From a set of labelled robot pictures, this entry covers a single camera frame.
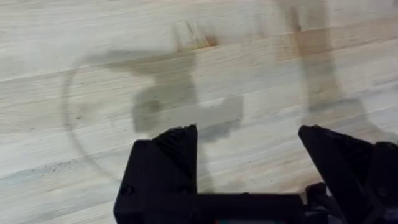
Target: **wooden surface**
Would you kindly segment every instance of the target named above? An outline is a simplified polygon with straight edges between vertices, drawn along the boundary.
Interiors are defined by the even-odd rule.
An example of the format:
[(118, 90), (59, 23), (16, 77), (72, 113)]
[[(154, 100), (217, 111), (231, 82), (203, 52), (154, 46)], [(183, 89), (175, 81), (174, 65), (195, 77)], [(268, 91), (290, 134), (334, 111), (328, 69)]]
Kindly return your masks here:
[(132, 143), (192, 123), (201, 192), (300, 191), (300, 125), (396, 141), (397, 38), (391, 0), (1, 1), (0, 223), (114, 223)]

